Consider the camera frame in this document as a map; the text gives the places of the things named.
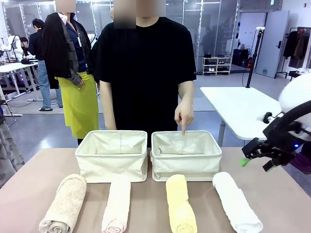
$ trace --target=door handle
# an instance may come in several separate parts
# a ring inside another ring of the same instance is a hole
[[[281,46],[282,46],[282,41],[280,40],[280,41],[278,42],[278,45],[276,45],[276,46],[277,46],[278,49],[280,49]]]

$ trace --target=blue jeans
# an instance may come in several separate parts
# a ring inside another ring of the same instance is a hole
[[[50,84],[44,61],[38,61],[38,81],[40,84],[40,91],[43,98],[43,107],[52,108],[50,96]],[[56,91],[57,104],[59,107],[63,107],[62,93],[60,91],[60,87],[58,89],[55,89],[55,91]]]

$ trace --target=white fabric basket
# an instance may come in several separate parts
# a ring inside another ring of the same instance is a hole
[[[210,132],[152,134],[152,178],[164,182],[175,174],[187,181],[212,181],[219,172],[222,151]]]
[[[91,131],[76,150],[81,176],[88,183],[110,183],[126,175],[131,182],[147,179],[147,133]]]

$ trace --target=id badge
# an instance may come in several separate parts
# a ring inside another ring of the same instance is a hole
[[[78,37],[78,41],[79,41],[79,46],[82,47],[80,37]]]

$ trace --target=brown table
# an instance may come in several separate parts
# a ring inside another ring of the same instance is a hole
[[[310,233],[311,199],[281,168],[265,173],[267,159],[239,166],[241,148],[222,148],[229,172],[263,223],[263,233]],[[38,233],[38,225],[62,179],[79,173],[75,149],[38,152],[0,189],[0,233]],[[75,233],[100,233],[110,184],[88,184]],[[198,233],[234,233],[211,182],[188,182]],[[128,233],[170,233],[165,183],[132,183]]]

